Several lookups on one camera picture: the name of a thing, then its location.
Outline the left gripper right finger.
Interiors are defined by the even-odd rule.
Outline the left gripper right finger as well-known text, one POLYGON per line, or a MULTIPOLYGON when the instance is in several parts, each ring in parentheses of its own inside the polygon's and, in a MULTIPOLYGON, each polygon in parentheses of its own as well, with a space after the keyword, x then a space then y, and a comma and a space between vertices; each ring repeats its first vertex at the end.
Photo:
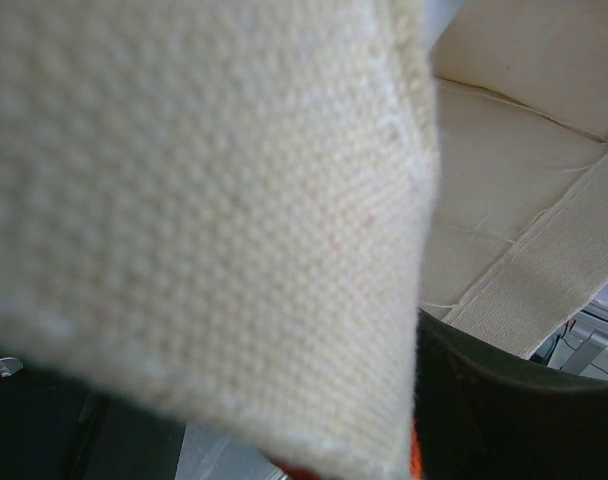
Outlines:
POLYGON ((559 372, 419 314, 423 479, 608 479, 608 381, 559 372))

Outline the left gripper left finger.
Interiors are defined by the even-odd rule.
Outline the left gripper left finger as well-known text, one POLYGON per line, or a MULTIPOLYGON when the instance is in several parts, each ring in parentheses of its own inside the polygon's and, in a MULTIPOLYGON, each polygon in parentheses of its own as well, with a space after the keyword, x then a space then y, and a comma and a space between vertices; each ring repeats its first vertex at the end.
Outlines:
POLYGON ((0 479, 172 479, 183 425, 53 371, 0 376, 0 479))

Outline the orange bag handle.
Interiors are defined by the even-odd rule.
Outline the orange bag handle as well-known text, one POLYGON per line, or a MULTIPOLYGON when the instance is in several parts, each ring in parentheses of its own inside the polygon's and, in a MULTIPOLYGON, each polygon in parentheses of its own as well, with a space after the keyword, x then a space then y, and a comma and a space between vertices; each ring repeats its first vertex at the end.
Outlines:
MULTIPOLYGON (((284 461, 270 459, 270 462, 282 470, 290 479, 294 480, 322 480, 323 477, 310 469, 288 464, 284 461)), ((422 479, 424 477, 422 466, 422 455, 417 430, 412 427, 412 445, 410 453, 410 474, 412 479, 422 479)))

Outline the canvas tote bag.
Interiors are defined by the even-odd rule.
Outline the canvas tote bag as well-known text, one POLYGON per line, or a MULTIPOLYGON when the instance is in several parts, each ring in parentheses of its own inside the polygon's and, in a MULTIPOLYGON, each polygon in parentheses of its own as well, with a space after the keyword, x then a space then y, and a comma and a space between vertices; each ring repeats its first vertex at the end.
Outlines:
POLYGON ((428 10, 0 1, 0 351, 412 479, 420 312, 531 361, 608 284, 608 1, 428 10))

